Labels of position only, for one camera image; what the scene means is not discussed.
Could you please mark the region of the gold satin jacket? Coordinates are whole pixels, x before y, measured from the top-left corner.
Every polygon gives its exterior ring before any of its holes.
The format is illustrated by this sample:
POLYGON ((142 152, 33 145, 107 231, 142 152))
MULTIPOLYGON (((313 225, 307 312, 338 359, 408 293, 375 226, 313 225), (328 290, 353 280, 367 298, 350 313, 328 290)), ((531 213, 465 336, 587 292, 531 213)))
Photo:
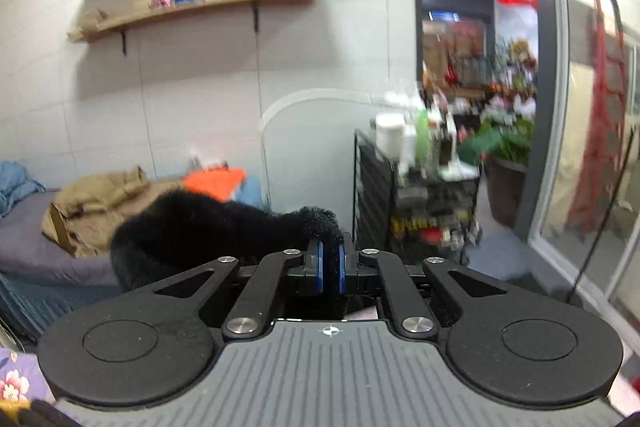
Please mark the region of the gold satin jacket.
POLYGON ((174 190, 117 227, 110 257, 119 285, 132 291, 224 256, 257 265, 277 251, 304 251, 314 239, 327 253, 337 252, 343 234, 332 211, 274 213, 174 190))

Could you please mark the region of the black trolley cart with bottles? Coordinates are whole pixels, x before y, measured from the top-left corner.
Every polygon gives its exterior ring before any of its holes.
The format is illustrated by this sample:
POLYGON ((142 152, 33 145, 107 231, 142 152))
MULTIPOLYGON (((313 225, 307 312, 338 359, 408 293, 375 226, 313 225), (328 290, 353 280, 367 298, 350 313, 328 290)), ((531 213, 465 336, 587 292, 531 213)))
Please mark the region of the black trolley cart with bottles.
POLYGON ((417 93, 356 93, 378 110, 354 138, 352 239, 357 248, 398 254, 408 265, 430 256, 467 265, 480 243, 480 169, 457 153, 446 98, 417 93))

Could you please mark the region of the orange folded cloth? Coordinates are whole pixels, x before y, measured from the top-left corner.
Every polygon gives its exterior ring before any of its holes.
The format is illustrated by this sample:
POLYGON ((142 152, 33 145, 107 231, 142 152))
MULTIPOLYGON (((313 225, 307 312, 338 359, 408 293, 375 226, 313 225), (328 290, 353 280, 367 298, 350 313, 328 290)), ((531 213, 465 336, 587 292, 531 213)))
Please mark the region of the orange folded cloth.
POLYGON ((219 202, 228 202, 239 191, 246 179, 242 168, 218 167, 196 170, 187 174, 183 187, 193 193, 204 194, 219 202))

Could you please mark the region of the potted green plant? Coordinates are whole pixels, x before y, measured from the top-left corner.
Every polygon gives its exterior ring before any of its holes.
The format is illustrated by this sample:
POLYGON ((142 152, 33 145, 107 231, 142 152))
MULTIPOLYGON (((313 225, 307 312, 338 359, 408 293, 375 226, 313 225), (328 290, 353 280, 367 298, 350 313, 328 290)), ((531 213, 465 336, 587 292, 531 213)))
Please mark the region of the potted green plant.
POLYGON ((500 124, 485 117, 475 133, 457 145, 459 159, 485 173, 491 216, 510 229, 524 193, 534 130, 533 121, 526 118, 500 124))

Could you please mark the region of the olive brown padded coat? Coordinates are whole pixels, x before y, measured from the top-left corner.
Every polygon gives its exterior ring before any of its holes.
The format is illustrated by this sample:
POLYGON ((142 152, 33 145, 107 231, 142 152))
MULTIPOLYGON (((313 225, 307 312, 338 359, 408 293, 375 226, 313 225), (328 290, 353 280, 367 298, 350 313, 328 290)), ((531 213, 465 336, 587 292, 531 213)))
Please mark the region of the olive brown padded coat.
POLYGON ((150 180, 141 167, 83 176, 55 194, 41 232, 74 258, 101 257, 122 222, 180 187, 179 180, 150 180))

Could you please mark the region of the grey sheet massage bed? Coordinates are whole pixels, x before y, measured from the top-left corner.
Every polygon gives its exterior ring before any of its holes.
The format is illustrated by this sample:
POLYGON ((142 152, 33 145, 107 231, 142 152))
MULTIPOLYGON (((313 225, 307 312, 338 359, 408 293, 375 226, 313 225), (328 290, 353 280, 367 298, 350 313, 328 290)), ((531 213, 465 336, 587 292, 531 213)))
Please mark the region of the grey sheet massage bed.
POLYGON ((38 338, 58 317, 119 294, 110 253, 74 258, 41 232, 58 191, 29 195, 1 218, 1 310, 14 329, 38 338))

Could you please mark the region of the blue crumpled blanket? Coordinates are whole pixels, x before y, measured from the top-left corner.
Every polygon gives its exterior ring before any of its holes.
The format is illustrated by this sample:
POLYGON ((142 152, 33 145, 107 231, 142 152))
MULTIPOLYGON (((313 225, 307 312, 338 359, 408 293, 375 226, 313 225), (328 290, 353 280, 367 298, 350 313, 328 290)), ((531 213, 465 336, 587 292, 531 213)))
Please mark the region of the blue crumpled blanket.
POLYGON ((46 188, 32 179, 27 169, 16 161, 0 162, 0 217, 5 218, 29 195, 43 193, 46 188))

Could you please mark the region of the purple floral bed sheet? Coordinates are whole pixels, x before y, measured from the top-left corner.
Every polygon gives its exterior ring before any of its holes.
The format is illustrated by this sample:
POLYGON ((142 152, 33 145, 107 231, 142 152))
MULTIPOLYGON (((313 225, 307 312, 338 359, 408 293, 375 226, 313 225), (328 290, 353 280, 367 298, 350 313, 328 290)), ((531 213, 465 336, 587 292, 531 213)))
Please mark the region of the purple floral bed sheet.
POLYGON ((6 412, 28 407, 35 400, 55 401, 37 355, 8 348, 0 350, 0 400, 6 412))

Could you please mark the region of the white curved pipe frame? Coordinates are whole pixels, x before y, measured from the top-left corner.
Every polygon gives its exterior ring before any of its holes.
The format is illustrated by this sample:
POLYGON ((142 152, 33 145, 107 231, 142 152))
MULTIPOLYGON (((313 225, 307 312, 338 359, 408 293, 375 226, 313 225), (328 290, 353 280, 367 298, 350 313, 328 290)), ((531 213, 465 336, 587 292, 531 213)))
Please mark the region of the white curved pipe frame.
POLYGON ((382 94, 334 88, 285 95, 259 124, 264 189, 272 209, 303 206, 350 213, 354 138, 370 119, 390 109, 382 94))

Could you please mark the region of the lower wooden wall shelf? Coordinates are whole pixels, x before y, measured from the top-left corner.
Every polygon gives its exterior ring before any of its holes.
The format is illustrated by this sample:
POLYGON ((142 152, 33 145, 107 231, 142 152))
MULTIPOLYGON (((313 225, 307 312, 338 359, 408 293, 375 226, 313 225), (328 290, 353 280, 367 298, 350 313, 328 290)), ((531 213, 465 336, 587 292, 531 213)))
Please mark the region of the lower wooden wall shelf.
POLYGON ((119 16, 107 17, 106 20, 99 20, 89 29, 82 29, 80 26, 76 26, 67 31, 67 38, 71 42, 93 42, 104 38, 112 32, 122 34, 130 28, 158 24, 165 20, 171 20, 172 18, 186 17, 216 10, 239 8, 240 6, 258 8, 261 4, 295 4, 313 1, 314 0, 212 0, 183 2, 163 9, 130 12, 119 16))

